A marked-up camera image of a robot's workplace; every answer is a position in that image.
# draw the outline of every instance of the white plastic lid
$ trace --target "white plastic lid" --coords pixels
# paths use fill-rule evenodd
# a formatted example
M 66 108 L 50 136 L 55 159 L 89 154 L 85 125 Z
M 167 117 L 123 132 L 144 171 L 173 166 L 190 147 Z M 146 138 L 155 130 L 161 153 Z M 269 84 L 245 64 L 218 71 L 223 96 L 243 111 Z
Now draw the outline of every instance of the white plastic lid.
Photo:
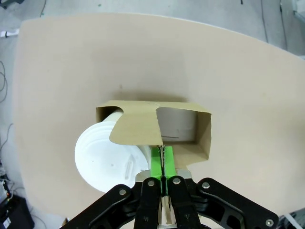
M 75 163 L 82 178 L 99 191 L 107 192 L 117 184 L 133 187 L 135 176 L 149 169 L 148 146 L 125 146 L 111 142 L 116 122 L 104 121 L 85 130 L 75 147 Z

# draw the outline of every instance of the white paper cup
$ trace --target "white paper cup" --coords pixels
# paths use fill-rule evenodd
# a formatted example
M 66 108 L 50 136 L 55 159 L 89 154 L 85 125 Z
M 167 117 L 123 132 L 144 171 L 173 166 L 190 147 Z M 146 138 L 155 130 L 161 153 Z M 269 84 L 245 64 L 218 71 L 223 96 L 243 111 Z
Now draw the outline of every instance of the white paper cup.
M 108 192 L 117 184 L 133 187 L 135 176 L 150 168 L 149 146 L 119 145 L 109 140 L 123 114 L 116 111 L 103 122 L 86 129 L 75 146 L 75 164 L 82 178 L 92 187 Z

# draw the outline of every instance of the green pad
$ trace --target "green pad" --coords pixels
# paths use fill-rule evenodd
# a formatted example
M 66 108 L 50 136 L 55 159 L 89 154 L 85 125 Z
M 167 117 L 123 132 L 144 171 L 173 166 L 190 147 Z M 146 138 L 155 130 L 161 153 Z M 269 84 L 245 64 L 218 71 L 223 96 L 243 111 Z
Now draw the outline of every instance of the green pad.
M 151 158 L 151 177 L 161 180 L 162 167 L 161 167 L 161 155 L 160 149 L 157 146 L 152 147 L 152 158 Z
M 166 179 L 177 175 L 175 169 L 175 162 L 173 159 L 172 146 L 166 146 L 164 150 L 164 175 Z

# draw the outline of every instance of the white cable connector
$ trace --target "white cable connector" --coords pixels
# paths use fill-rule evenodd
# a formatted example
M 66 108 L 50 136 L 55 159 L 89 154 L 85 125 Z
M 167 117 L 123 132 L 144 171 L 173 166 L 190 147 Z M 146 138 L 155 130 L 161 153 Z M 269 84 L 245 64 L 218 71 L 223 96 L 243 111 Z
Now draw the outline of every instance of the white cable connector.
M 1 31 L 0 37 L 17 36 L 18 34 L 19 34 L 19 29 L 16 29 L 14 31 Z

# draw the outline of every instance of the white lid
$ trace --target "white lid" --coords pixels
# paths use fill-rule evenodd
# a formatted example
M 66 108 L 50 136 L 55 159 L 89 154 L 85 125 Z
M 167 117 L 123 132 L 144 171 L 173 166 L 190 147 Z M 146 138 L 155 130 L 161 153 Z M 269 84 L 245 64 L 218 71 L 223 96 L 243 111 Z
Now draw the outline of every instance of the white lid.
M 147 155 L 138 146 L 119 145 L 109 140 L 115 123 L 106 121 L 92 125 L 81 134 L 75 147 L 75 163 L 80 175 L 102 192 L 117 184 L 133 187 L 135 176 L 149 169 Z

